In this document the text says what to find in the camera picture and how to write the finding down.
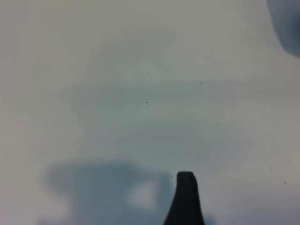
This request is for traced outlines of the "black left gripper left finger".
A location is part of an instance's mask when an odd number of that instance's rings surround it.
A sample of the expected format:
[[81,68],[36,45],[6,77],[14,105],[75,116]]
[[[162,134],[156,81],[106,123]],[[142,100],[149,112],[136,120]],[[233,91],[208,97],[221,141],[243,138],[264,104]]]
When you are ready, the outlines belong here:
[[192,172],[177,173],[175,194],[165,225],[197,225],[198,191]]

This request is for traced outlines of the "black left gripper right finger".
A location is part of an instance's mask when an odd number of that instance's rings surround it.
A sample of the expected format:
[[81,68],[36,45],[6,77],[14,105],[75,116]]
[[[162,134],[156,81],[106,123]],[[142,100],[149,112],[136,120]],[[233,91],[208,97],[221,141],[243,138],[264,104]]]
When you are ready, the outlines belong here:
[[194,177],[194,194],[195,194],[195,199],[194,199],[194,209],[195,209],[195,217],[197,220],[198,225],[204,225],[204,219],[203,219],[203,214],[202,214],[202,209],[201,209],[201,203],[200,203],[200,197],[199,197],[199,191],[198,191],[198,184],[197,180]]

